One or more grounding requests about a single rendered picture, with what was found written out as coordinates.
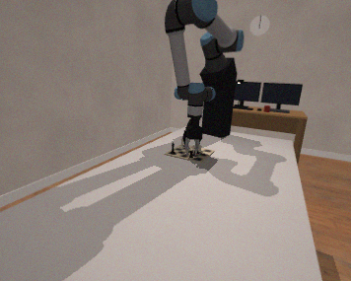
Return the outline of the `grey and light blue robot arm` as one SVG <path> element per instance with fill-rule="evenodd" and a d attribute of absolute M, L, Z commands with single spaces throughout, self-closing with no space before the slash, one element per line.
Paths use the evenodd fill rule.
<path fill-rule="evenodd" d="M 166 12 L 165 29 L 170 40 L 177 84 L 175 98 L 188 101 L 189 115 L 201 115 L 203 102 L 212 101 L 216 92 L 212 87 L 204 87 L 203 83 L 190 83 L 183 35 L 185 25 L 194 24 L 207 31 L 200 39 L 207 72 L 223 70 L 228 61 L 222 52 L 241 51 L 244 45 L 243 30 L 229 27 L 217 12 L 216 0 L 172 0 Z"/>

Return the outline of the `black and cream chessboard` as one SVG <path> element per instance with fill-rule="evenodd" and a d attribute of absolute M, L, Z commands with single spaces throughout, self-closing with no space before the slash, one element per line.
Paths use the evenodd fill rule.
<path fill-rule="evenodd" d="M 193 158 L 189 158 L 190 151 L 192 151 L 191 149 L 193 147 L 189 145 L 189 149 L 188 149 L 189 155 L 187 156 L 185 155 L 186 151 L 185 151 L 184 144 L 183 144 L 184 148 L 180 148 L 180 146 L 181 144 L 174 148 L 174 152 L 175 152 L 174 154 L 171 154 L 172 150 L 170 150 L 169 152 L 165 153 L 165 155 L 202 164 L 208 157 L 210 157 L 215 152 L 215 150 L 201 148 L 201 152 L 199 152 L 199 154 L 196 154 L 196 156 L 194 156 L 194 151 L 193 151 L 192 153 Z"/>

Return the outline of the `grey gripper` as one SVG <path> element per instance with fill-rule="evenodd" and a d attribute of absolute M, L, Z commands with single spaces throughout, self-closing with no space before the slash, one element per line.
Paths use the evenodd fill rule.
<path fill-rule="evenodd" d="M 187 117 L 190 117 L 191 120 L 190 120 L 190 124 L 185 127 L 186 129 L 184 130 L 184 133 L 182 136 L 183 143 L 184 143 L 186 154 L 188 156 L 189 142 L 190 142 L 190 139 L 193 139 L 195 141 L 194 156 L 196 156 L 197 151 L 199 149 L 200 141 L 202 139 L 202 134 L 203 134 L 203 129 L 199 126 L 199 120 L 202 117 L 202 114 L 198 115 L 198 116 L 187 114 Z M 192 118 L 194 118 L 193 119 L 193 128 L 192 128 Z M 197 122 L 196 122 L 196 120 L 197 120 Z M 189 128 L 189 130 L 188 130 L 188 128 Z M 188 142 L 188 139 L 189 139 L 189 142 Z"/>

